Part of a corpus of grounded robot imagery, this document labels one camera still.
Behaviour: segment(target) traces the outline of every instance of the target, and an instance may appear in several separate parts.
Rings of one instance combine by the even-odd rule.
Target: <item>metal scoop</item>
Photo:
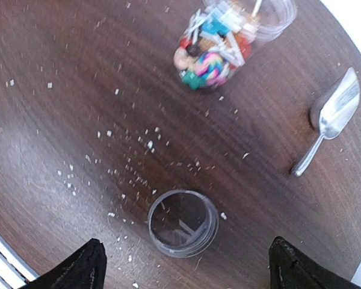
[[[360,102],[360,84],[356,72],[349,68],[332,89],[319,98],[310,110],[310,120],[319,136],[292,174],[301,176],[309,166],[322,141],[337,137],[347,125]]]

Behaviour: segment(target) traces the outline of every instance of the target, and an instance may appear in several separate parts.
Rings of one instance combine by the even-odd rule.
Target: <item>empty plastic jar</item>
[[[174,54],[182,82],[193,90],[224,84],[297,15],[294,0],[204,0]]]
[[[148,215],[149,232],[164,254],[187,258],[204,251],[218,231],[218,211],[196,191],[172,190],[160,196]]]

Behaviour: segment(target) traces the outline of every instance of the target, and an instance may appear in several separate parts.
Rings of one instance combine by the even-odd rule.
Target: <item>candy jar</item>
[[[195,90],[224,84],[297,15],[294,0],[204,0],[174,53],[183,83]]]

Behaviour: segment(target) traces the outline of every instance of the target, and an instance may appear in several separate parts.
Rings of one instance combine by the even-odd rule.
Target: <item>colorful candy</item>
[[[191,16],[174,54],[174,65],[182,82],[191,89],[222,85],[245,63],[251,47],[242,31],[251,25],[253,34],[257,27],[253,18],[253,23],[245,23],[241,12],[222,2]]]

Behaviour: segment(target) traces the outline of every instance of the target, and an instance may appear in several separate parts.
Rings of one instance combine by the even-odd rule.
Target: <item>wooden table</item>
[[[172,65],[201,1],[1,0],[2,236],[39,274],[100,239],[105,288],[267,288],[277,235],[350,279],[361,259],[361,103],[301,178],[289,170],[316,137],[308,109],[350,66],[361,82],[361,55],[319,1],[297,2],[281,37],[201,93]],[[175,187],[228,217],[190,259],[160,254],[147,231],[150,205]]]

